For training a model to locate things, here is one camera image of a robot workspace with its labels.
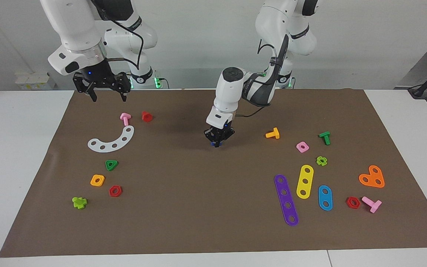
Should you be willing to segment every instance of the red nut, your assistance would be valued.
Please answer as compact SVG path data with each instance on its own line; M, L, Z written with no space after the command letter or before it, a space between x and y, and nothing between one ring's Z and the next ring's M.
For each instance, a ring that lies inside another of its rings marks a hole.
M110 188L110 196L119 197L123 193L122 187L119 185L114 185Z
M153 120L153 115L151 115L151 113L147 112L147 111L143 111L141 113L141 119L143 119L145 122L150 122Z
M358 209L360 207L360 201L356 197L349 197L347 199L347 205L349 208Z

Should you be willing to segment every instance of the purple strip with holes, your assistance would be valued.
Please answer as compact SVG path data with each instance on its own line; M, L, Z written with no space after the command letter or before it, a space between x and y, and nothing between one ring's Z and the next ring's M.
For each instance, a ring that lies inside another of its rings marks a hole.
M296 213L293 197L291 196L291 191L289 190L286 177L283 175L276 175L274 183L276 185L276 191L278 192L281 209L283 210L284 220L289 226L297 225L299 223L299 218Z

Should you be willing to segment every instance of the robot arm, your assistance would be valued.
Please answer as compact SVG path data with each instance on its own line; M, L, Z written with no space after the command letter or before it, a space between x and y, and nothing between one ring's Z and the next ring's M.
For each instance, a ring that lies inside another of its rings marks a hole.
M273 56L269 66L263 73L242 71L242 83L227 81L224 73L219 78L216 88L216 98L212 110L207 117L207 123L212 127L204 132L212 142L219 147L235 133L232 121L238 107L238 101L246 101L258 107L266 107L274 96L276 85L284 87L290 81L292 73L293 53L310 54L316 39L307 22L307 17L315 13L322 0L266 0L257 18L256 31L265 44L259 48L271 47Z
M106 58L107 42L103 43L102 36L95 28L95 18L88 1L97 7L102 19L120 21L128 25L129 31L122 28L121 24L115 25L116 27L107 30L105 39L122 54L124 59L132 62L130 64L132 75L145 78L152 75L147 56L141 52L144 39L139 34L134 36L132 32L135 29L143 29L148 48L156 45L157 35L149 26L143 26L133 0L73 0L70 2L40 0L47 18L62 42L62 45L49 56L49 63L62 75L74 73L73 82L77 91L90 95L93 101L97 100L93 91L95 88L110 88L119 92L123 101L126 101L131 83L126 73L121 72L117 75L112 73L109 60Z

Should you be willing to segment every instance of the white arc plate with holes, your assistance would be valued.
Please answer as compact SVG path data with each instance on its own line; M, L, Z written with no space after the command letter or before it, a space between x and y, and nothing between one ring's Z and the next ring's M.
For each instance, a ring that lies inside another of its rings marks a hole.
M122 135L120 138L116 139L113 142L102 142L100 139L93 138L92 140L88 141L88 147L99 153L109 153L113 151L117 151L120 148L124 147L133 137L134 134L134 127L131 125L128 125L123 128Z

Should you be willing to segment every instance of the pink square nut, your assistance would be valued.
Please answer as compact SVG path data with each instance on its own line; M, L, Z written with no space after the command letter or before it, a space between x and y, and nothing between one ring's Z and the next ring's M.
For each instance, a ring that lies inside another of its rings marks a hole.
M300 142L299 144L296 145L296 148L301 153L304 153L309 150L309 146L305 142Z

